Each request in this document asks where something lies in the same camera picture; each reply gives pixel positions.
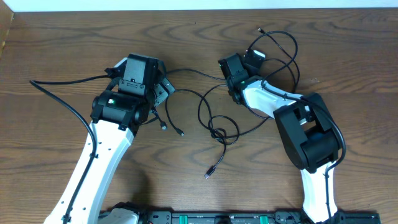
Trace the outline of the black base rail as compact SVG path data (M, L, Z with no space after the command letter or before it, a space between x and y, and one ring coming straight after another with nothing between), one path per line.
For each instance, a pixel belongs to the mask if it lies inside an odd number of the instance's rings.
M176 212L171 208L139 208L131 202L120 202L111 210L101 212L98 223L132 224L271 224L311 223L303 211L274 212Z

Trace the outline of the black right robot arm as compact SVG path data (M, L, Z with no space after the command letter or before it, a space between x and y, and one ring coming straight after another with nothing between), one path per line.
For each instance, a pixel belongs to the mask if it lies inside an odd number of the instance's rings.
M285 152L300 170L303 211L312 223L336 223L333 173L346 154L342 132L323 98L278 89L259 76L265 55L233 54L218 61L233 101L275 120Z

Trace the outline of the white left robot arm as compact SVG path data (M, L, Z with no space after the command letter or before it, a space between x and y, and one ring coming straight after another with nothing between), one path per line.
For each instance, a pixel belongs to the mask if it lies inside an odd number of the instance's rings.
M97 223L109 185L139 127L174 87L163 61L129 54L107 68L110 83L93 100L82 154L46 223Z

